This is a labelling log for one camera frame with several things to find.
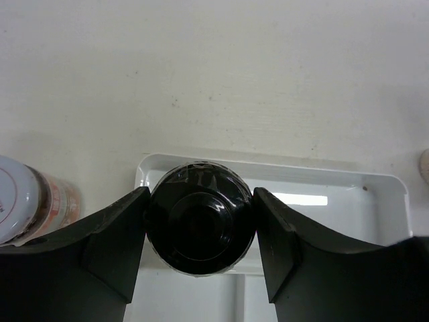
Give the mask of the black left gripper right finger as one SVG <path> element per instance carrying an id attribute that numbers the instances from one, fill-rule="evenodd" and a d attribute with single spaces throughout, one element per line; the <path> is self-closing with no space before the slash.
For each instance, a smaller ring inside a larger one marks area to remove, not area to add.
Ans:
<path id="1" fill-rule="evenodd" d="M 253 206 L 279 321 L 427 321 L 428 238 L 379 246 L 293 210 L 267 189 Z"/>

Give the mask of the white-cap orange-label spice jar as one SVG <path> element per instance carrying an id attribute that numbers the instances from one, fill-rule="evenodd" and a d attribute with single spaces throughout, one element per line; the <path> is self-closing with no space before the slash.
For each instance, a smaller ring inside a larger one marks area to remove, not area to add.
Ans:
<path id="1" fill-rule="evenodd" d="M 81 194 L 71 183 L 1 157 L 1 245 L 20 246 L 80 219 Z"/>

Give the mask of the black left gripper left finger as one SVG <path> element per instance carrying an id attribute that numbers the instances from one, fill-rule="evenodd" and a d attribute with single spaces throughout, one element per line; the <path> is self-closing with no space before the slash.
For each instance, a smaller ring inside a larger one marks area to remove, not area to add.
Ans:
<path id="1" fill-rule="evenodd" d="M 2 321 L 122 321 L 143 250 L 149 189 L 22 246 L 1 248 Z"/>

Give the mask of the black-cap brown spice bottle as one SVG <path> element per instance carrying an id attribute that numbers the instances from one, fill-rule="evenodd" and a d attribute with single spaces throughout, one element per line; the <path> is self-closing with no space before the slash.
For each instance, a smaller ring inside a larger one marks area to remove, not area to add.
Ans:
<path id="1" fill-rule="evenodd" d="M 232 269 L 256 232 L 249 186 L 214 162 L 190 162 L 163 175 L 151 190 L 144 219 L 154 252 L 191 276 Z"/>

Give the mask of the white divided organizer tray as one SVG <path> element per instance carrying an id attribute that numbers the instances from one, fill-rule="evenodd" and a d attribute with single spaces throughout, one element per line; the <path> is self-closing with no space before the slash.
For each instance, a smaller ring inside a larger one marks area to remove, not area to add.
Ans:
<path id="1" fill-rule="evenodd" d="M 221 160 L 254 189 L 344 235 L 388 246 L 412 235 L 408 190 L 391 175 Z M 126 321 L 275 321 L 261 256 L 253 242 L 229 271 L 193 278 L 143 247 Z"/>

